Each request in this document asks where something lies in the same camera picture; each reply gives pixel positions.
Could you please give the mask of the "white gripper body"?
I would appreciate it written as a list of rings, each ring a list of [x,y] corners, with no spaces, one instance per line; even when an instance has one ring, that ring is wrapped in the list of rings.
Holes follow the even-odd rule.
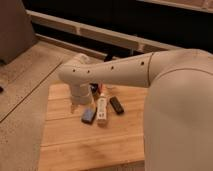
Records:
[[[88,84],[70,85],[71,101],[75,105],[86,105],[92,102],[91,89]]]

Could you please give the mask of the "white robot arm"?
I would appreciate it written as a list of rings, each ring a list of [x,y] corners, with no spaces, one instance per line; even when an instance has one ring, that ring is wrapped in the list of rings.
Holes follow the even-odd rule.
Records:
[[[213,171],[213,54],[177,49],[97,64],[78,54],[59,77],[77,104],[91,101],[91,83],[146,87],[145,171]]]

